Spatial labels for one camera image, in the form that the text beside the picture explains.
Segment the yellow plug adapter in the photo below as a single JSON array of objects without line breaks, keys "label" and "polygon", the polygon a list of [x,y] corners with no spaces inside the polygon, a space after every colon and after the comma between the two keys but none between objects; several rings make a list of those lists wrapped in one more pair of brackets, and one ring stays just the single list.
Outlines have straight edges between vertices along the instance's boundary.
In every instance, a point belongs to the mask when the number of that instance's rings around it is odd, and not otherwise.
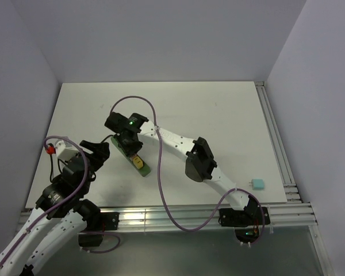
[{"label": "yellow plug adapter", "polygon": [[140,157],[132,160],[132,163],[138,170],[144,167],[144,163]]}]

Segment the green power strip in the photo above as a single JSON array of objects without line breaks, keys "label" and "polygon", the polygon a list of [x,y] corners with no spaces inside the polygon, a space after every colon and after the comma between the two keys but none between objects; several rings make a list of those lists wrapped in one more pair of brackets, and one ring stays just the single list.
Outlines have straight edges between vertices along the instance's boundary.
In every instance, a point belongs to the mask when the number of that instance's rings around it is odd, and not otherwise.
[{"label": "green power strip", "polygon": [[149,165],[138,154],[133,154],[131,156],[127,156],[115,137],[112,137],[110,140],[111,140],[112,144],[121,152],[123,157],[132,165],[132,167],[142,177],[146,177],[148,174],[150,174],[151,169],[150,169]]}]

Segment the light blue plug adapter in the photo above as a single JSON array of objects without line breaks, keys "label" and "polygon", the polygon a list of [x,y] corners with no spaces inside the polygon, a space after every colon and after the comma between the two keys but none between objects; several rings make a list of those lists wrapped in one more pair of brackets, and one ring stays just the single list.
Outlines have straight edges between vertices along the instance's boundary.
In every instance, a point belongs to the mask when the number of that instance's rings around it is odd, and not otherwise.
[{"label": "light blue plug adapter", "polygon": [[262,179],[252,179],[249,182],[249,184],[253,190],[264,190],[265,189],[265,182]]}]

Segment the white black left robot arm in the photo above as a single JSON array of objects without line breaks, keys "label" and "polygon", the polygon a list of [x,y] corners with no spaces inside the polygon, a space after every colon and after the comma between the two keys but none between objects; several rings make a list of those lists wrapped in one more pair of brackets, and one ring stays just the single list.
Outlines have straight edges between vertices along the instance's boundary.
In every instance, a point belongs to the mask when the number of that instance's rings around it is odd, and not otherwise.
[{"label": "white black left robot arm", "polygon": [[64,161],[59,175],[36,201],[29,218],[0,253],[0,275],[34,275],[41,263],[69,238],[101,225],[100,208],[84,196],[95,173],[109,159],[109,143],[59,139],[48,154]]}]

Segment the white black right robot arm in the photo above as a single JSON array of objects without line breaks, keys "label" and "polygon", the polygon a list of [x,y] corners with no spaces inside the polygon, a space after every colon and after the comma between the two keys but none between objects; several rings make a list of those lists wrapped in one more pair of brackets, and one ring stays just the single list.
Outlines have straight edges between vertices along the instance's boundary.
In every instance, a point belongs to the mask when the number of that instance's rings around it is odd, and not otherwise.
[{"label": "white black right robot arm", "polygon": [[208,142],[180,136],[157,126],[141,114],[125,117],[110,112],[104,125],[114,135],[117,146],[127,157],[136,156],[145,143],[158,142],[159,151],[167,150],[185,163],[185,175],[192,181],[204,183],[227,201],[234,212],[235,224],[240,227],[264,223],[265,214],[254,195],[240,189],[219,168]]}]

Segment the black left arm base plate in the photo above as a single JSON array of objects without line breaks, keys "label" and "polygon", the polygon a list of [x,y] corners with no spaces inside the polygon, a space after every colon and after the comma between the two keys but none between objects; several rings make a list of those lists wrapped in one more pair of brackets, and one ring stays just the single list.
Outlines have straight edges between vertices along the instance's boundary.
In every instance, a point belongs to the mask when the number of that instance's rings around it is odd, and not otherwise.
[{"label": "black left arm base plate", "polygon": [[85,231],[115,231],[118,228],[119,212],[97,213],[87,220]]}]

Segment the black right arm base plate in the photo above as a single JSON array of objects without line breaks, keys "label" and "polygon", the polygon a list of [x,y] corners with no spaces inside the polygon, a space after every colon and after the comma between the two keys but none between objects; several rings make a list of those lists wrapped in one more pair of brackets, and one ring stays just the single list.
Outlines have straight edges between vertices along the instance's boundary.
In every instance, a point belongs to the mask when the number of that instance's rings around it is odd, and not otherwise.
[{"label": "black right arm base plate", "polygon": [[[222,227],[239,227],[245,228],[253,226],[254,223],[262,225],[262,213],[260,208],[256,208],[254,214],[249,214],[243,210],[233,210],[231,208],[221,208],[219,211],[218,223]],[[264,224],[271,223],[268,209],[263,207]]]}]

